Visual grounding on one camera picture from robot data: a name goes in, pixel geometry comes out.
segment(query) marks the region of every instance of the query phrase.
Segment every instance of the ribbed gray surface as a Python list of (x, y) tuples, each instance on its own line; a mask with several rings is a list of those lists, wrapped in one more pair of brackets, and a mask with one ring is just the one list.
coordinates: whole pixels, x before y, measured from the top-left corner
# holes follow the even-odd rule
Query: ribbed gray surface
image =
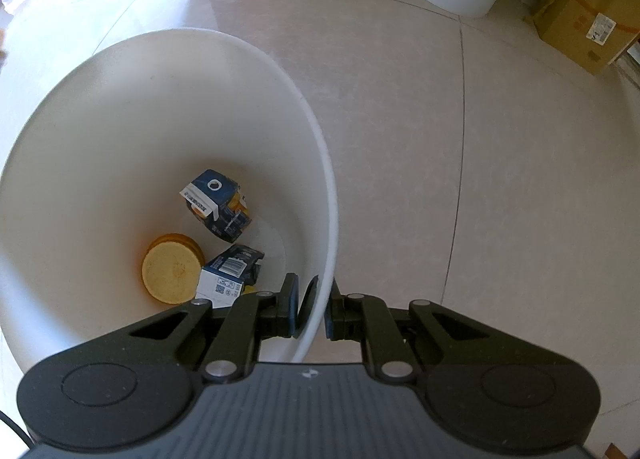
[[(28, 459), (89, 456), (41, 446)], [(490, 459), (446, 434), (413, 391), (371, 379), (363, 365), (259, 363), (251, 376), (207, 387), (177, 426), (105, 459)], [(574, 448), (545, 456), (585, 459)]]

